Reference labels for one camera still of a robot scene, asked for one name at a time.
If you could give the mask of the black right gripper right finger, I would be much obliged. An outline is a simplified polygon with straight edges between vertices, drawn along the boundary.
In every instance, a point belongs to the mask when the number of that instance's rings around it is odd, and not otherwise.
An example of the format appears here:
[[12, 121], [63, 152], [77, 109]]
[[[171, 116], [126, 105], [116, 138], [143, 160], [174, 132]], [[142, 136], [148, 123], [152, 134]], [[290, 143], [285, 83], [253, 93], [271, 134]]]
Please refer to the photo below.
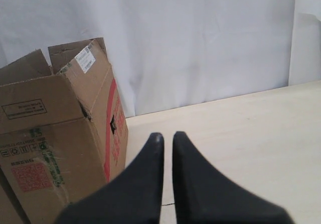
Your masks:
[[287, 211], [239, 186], [198, 151], [185, 132], [173, 137], [177, 223], [290, 223]]

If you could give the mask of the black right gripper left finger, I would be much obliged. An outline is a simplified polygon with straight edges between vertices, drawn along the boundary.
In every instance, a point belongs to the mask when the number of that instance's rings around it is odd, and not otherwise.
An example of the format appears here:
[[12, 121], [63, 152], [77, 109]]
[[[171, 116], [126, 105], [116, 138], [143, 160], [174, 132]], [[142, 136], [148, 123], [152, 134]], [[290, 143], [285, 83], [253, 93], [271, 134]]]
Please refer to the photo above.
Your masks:
[[164, 138], [152, 133], [123, 172], [65, 208], [55, 223], [159, 223], [163, 183]]

